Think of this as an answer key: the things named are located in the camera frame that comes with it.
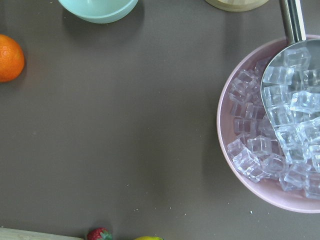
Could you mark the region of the orange mandarin fruit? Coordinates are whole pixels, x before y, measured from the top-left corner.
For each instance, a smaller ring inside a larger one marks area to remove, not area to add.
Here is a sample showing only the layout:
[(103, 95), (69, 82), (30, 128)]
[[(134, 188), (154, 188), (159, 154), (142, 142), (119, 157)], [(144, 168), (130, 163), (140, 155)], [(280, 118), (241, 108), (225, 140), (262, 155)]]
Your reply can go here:
[(16, 79), (25, 67), (25, 56), (21, 46), (11, 37), (0, 35), (0, 82)]

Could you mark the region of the clear ice cubes pile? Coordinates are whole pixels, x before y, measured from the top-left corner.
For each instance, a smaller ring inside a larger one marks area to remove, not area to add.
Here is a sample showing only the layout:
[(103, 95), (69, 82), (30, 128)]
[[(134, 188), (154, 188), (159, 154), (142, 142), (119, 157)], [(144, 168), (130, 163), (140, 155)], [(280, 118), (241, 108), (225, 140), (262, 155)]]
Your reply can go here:
[(249, 54), (232, 72), (219, 104), (221, 148), (238, 178), (257, 196), (301, 212), (320, 208), (318, 142), (300, 141), (293, 126), (273, 128), (260, 96), (262, 73), (274, 56), (271, 46)]

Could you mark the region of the yellow lemon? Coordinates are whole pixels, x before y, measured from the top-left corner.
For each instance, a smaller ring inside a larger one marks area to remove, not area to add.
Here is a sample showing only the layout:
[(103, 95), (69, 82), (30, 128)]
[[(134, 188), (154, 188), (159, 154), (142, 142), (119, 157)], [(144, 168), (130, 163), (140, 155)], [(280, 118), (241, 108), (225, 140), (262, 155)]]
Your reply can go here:
[(137, 238), (134, 238), (133, 240), (164, 240), (164, 239), (158, 236), (146, 235), (146, 236), (139, 236)]

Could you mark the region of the green bowl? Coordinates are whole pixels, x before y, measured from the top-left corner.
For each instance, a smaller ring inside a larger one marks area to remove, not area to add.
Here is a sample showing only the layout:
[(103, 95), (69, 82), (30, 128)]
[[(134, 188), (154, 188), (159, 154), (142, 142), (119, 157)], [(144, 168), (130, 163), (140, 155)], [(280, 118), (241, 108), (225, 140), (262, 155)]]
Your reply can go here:
[(109, 24), (128, 15), (138, 0), (59, 0), (67, 11), (95, 24)]

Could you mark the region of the red strawberry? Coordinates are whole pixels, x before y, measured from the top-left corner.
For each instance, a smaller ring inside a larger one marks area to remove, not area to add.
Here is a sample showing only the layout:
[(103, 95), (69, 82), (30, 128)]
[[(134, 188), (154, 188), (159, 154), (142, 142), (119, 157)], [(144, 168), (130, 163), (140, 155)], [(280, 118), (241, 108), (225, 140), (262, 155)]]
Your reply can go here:
[(86, 235), (87, 240), (112, 240), (112, 234), (104, 227), (99, 227), (91, 230)]

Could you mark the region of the pink bowl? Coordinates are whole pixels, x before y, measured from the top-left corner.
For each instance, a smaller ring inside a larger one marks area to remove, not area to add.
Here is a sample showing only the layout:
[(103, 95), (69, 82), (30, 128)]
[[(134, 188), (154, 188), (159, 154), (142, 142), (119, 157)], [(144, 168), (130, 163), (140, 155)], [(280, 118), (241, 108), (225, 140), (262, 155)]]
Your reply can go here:
[(233, 69), (225, 82), (217, 106), (217, 136), (220, 148), (230, 169), (239, 181), (253, 194), (267, 203), (284, 210), (304, 214), (318, 214), (320, 212), (319, 200), (306, 198), (301, 191), (283, 191), (274, 180), (262, 180), (258, 183), (250, 181), (237, 172), (233, 166), (233, 161), (227, 153), (227, 145), (236, 139), (233, 126), (234, 117), (230, 114), (232, 102), (227, 93), (227, 90), (231, 87), (231, 81), (238, 75), (240, 70), (253, 69), (257, 61), (276, 55), (286, 45), (287, 40), (285, 37), (269, 41), (249, 53)]

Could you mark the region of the metal ice scoop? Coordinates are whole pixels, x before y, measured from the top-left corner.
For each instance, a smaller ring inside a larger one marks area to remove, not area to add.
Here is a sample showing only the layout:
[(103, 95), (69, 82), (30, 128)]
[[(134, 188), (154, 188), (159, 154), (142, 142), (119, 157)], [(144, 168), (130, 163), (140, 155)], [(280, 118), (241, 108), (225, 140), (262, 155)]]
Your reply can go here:
[(261, 99), (289, 164), (320, 154), (320, 40), (307, 39), (301, 3), (280, 1), (287, 46), (270, 60)]

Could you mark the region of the wooden cutting board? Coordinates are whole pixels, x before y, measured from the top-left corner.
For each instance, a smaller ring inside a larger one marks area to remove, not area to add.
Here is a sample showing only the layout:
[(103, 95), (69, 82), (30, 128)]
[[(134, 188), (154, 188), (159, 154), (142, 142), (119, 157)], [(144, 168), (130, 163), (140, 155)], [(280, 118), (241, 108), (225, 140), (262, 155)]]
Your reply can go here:
[(82, 238), (1, 227), (0, 239), (1, 240), (81, 240)]

